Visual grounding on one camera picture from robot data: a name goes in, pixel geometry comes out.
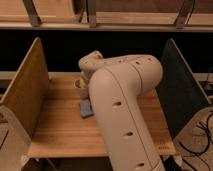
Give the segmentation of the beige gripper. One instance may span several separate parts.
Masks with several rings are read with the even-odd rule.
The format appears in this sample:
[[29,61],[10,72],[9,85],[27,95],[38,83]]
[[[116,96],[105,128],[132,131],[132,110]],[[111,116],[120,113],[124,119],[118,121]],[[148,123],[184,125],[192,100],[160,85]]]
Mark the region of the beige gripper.
[[93,51],[82,57],[78,62],[82,76],[89,80],[92,74],[102,66],[102,61],[103,55],[99,51]]

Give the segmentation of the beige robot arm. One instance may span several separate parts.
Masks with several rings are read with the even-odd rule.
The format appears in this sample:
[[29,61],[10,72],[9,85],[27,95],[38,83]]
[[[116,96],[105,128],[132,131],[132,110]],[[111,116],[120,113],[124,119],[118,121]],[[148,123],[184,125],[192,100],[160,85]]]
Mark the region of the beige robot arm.
[[105,58],[94,51],[79,68],[113,171],[165,171],[138,103],[162,79],[159,60],[142,54]]

